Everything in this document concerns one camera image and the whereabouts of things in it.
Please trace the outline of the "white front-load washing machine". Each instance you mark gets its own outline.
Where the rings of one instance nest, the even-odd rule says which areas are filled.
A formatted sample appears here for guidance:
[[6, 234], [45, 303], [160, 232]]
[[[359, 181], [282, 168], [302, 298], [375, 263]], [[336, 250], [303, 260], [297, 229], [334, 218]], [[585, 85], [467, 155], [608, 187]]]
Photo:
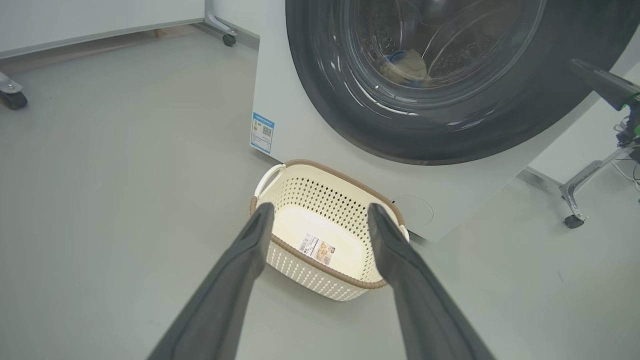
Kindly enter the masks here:
[[630, 60], [640, 0], [264, 0], [264, 152], [393, 201], [436, 242], [586, 110], [572, 60]]

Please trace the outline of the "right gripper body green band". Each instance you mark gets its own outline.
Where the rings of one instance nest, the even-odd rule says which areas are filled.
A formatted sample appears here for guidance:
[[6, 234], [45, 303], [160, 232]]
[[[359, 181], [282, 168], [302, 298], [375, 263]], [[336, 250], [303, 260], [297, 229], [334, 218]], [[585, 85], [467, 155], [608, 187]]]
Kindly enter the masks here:
[[630, 158], [640, 163], [640, 95], [631, 98], [627, 105], [630, 108], [630, 114], [626, 117], [622, 131], [617, 135], [617, 146], [627, 150]]

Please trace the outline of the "basket product label sticker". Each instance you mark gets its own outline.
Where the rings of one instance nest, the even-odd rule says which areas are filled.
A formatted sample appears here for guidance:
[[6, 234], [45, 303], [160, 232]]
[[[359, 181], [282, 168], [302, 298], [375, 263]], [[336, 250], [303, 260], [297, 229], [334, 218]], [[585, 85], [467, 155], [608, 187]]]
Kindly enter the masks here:
[[307, 233], [298, 246], [298, 251], [320, 264], [329, 266], [336, 248], [316, 235]]

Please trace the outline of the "cream garment with line print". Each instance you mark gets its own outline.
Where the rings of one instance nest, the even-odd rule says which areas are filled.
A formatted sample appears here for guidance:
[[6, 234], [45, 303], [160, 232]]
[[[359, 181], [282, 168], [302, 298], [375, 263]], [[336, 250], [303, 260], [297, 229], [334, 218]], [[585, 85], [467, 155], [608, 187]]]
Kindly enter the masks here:
[[387, 63], [386, 58], [384, 58], [378, 67], [380, 74], [394, 84], [406, 86], [430, 84], [432, 78], [428, 74], [425, 61], [413, 48], [408, 51], [410, 53], [407, 55], [407, 59], [401, 64]]

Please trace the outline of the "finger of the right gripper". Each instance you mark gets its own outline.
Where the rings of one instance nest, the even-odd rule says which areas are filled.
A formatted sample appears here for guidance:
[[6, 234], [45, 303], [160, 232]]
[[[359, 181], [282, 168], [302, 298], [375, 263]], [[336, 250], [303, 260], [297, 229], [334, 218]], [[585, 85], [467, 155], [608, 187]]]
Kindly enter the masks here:
[[626, 106], [640, 109], [640, 85], [576, 58], [569, 61], [569, 68], [616, 111]]

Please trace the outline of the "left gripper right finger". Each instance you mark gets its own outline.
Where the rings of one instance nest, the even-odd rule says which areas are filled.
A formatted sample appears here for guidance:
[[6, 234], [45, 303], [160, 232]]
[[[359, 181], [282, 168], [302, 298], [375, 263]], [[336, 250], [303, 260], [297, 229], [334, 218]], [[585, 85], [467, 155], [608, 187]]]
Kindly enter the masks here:
[[393, 289], [407, 360], [495, 360], [386, 209], [371, 203], [367, 220], [375, 266]]

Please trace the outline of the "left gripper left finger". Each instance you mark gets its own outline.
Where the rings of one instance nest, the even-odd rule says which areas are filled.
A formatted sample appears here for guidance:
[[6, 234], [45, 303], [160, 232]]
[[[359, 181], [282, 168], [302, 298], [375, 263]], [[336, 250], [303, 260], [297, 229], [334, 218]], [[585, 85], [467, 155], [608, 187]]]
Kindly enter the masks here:
[[256, 279], [263, 273], [275, 210], [259, 205], [147, 360], [235, 360]]

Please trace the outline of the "cream perforated laundry basket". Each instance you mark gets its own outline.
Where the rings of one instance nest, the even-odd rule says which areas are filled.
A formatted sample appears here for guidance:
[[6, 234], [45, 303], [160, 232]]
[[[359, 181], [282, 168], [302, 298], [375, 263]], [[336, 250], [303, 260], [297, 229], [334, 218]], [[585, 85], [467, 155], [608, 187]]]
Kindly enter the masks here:
[[[410, 238], [403, 215], [392, 201], [314, 161], [295, 159], [273, 166], [254, 190], [250, 214], [263, 203], [274, 207], [267, 264], [334, 301], [350, 301], [387, 285], [371, 246], [370, 204], [382, 205], [405, 239]], [[336, 248], [329, 266], [298, 251], [307, 233]]]

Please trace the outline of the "blue white energy label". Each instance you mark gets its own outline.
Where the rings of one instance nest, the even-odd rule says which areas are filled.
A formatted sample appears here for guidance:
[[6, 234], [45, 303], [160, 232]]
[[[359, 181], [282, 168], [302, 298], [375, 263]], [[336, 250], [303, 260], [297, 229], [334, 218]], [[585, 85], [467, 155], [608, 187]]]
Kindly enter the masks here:
[[254, 112], [251, 121], [250, 146], [265, 154], [271, 153], [275, 123]]

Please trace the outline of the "white partition on casters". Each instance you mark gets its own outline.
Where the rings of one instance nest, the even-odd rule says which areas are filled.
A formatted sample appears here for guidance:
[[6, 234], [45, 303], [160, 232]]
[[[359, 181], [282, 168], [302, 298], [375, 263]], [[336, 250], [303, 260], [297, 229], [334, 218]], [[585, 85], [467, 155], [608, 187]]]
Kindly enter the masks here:
[[237, 32], [214, 14], [214, 0], [0, 0], [0, 59], [140, 31], [206, 23]]

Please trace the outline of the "metal stand with caster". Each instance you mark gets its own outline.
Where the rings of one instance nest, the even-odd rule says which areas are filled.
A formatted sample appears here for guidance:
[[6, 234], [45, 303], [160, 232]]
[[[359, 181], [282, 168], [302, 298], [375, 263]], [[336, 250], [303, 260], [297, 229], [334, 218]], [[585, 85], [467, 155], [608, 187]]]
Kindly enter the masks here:
[[[615, 66], [607, 71], [640, 85], [640, 28]], [[563, 223], [570, 229], [587, 221], [578, 207], [579, 189], [608, 164], [630, 158], [627, 150], [618, 147], [617, 138], [630, 107], [617, 111], [590, 90], [585, 103], [571, 112], [572, 125], [519, 174], [524, 182], [562, 198], [570, 210]]]

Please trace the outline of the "black washing machine door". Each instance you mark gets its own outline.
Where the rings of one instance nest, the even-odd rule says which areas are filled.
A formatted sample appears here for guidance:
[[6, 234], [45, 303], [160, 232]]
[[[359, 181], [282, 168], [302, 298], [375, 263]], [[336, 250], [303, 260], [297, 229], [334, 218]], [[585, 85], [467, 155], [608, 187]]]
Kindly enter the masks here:
[[[560, 121], [590, 93], [572, 59], [612, 69], [640, 0], [285, 0], [295, 70], [320, 116], [370, 154], [417, 166], [471, 162]], [[414, 49], [432, 82], [384, 78]]]

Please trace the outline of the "round white filter cover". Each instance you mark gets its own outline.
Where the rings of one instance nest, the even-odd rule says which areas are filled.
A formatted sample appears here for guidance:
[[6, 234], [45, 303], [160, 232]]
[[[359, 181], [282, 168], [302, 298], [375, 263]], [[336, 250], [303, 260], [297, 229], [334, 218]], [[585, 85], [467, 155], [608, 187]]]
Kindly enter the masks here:
[[409, 232], [426, 239], [426, 228], [434, 219], [433, 208], [422, 198], [401, 195], [391, 200], [401, 212]]

